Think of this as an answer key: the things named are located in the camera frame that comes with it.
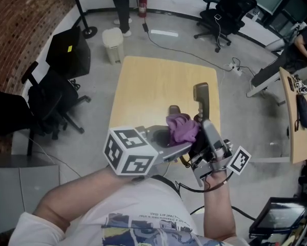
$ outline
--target white t-shirt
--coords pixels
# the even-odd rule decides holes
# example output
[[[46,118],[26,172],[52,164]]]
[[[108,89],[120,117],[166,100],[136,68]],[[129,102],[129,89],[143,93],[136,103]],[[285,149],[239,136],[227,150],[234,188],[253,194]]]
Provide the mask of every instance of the white t-shirt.
[[[47,220],[22,213],[9,246],[248,246],[232,237],[224,242],[196,235],[194,221],[178,194],[159,180],[129,184],[80,218],[67,236]]]

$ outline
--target person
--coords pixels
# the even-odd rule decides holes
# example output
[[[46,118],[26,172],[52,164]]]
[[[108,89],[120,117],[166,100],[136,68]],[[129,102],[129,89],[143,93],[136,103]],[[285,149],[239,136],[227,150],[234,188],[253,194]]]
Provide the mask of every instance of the person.
[[[130,36],[132,32],[130,31],[129,23],[132,20],[129,16],[129,0],[113,0],[113,3],[118,13],[118,19],[113,23],[120,25],[119,28],[124,37]]]
[[[283,67],[291,74],[307,67],[307,26],[299,32],[294,43],[285,48],[282,54],[269,66],[261,69],[251,80],[255,87],[275,75]]]
[[[224,171],[214,173],[205,188],[225,179]],[[236,237],[227,183],[204,194],[204,237],[178,192],[162,176],[134,183],[107,167],[49,191],[33,214],[21,214],[9,246],[248,246]]]

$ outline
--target wooden table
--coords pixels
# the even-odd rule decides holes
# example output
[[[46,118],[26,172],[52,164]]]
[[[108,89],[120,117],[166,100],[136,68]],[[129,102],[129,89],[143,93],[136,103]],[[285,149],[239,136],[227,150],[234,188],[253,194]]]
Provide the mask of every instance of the wooden table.
[[[299,124],[299,130],[295,132],[295,121],[297,120],[297,102],[296,95],[297,91],[294,88],[294,91],[291,90],[288,77],[293,83],[294,80],[291,77],[290,73],[280,68],[280,71],[277,73],[281,78],[282,85],[285,92],[285,102],[288,107],[289,113],[289,137],[290,137],[290,157],[280,157],[280,158],[261,158],[261,159],[252,159],[251,162],[292,162],[298,163],[307,159],[307,129],[303,128]]]
[[[210,120],[220,132],[216,70],[171,60],[127,56],[122,64],[109,127],[166,125],[170,105],[192,118],[198,113],[193,86],[209,85]]]

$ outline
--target pole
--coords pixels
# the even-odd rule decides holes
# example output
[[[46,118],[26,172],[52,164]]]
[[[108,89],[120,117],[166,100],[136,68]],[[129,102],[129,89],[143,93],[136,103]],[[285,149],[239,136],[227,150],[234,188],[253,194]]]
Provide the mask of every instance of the pole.
[[[88,26],[86,18],[84,16],[84,12],[83,12],[83,10],[81,8],[80,1],[79,0],[75,0],[75,1],[76,1],[76,5],[77,5],[77,8],[78,8],[78,11],[80,13],[81,20],[83,21],[84,26],[85,26],[85,30],[83,30],[84,38],[85,39],[91,38],[91,37],[93,37],[97,33],[97,28],[96,27],[89,27]]]

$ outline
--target computer monitor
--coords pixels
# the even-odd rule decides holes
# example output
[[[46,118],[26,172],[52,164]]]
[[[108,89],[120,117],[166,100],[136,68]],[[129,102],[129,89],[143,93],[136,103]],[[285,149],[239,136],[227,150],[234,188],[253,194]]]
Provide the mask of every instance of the computer monitor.
[[[287,233],[295,229],[307,210],[307,202],[299,198],[271,197],[249,228],[251,235]]]

